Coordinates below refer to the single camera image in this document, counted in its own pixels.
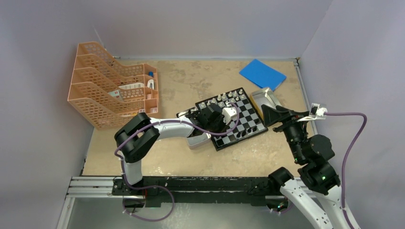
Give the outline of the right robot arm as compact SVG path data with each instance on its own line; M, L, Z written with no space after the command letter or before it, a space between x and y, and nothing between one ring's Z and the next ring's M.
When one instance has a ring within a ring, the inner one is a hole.
M329 160L335 156L331 141L324 135L308 137L307 123L324 120L332 116L320 104L312 104L309 111L296 112L280 105L262 105L265 126L274 127L274 132L284 133L301 181L317 198L315 202L301 187L298 181L284 167L268 176L268 188L274 194L282 194L296 206L316 229L358 229L345 200L345 181L340 177Z

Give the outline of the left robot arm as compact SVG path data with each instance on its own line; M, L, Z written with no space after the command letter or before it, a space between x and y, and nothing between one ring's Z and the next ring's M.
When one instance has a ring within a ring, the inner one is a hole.
M223 107L211 104L200 110L189 109L173 119L157 119L145 112L139 113L114 135L117 144L114 154L121 162L124 189L130 195L141 192L141 162L156 141L174 137L194 138L203 134L223 136L229 133L227 128L238 117L236 105L231 102Z

